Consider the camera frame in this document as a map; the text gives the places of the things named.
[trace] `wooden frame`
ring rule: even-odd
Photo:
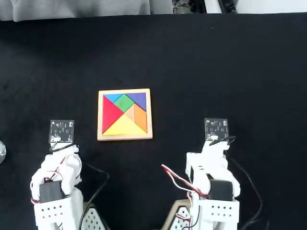
[[[147,115],[147,134],[141,135],[102,135],[103,125],[103,95],[116,93],[146,93],[146,115]],[[135,90],[104,90],[98,93],[98,126],[97,126],[97,140],[134,140],[134,139],[152,139],[153,125],[152,125],[152,107],[150,100],[150,89],[135,89]]]

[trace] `purple triangle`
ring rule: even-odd
[[[126,93],[139,107],[146,111],[146,93],[145,92],[135,92]]]

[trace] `tangram puzzle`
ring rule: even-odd
[[[98,140],[153,138],[150,90],[99,91]]]

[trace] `circuit board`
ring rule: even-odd
[[[74,124],[73,120],[51,120],[49,143],[73,142]]]
[[[226,138],[228,134],[228,121],[221,118],[205,118],[206,140],[212,140],[211,136],[218,139]]]

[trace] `blue triangle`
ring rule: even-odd
[[[104,96],[109,99],[111,102],[115,102],[120,96],[123,95],[122,93],[117,94],[104,94]]]

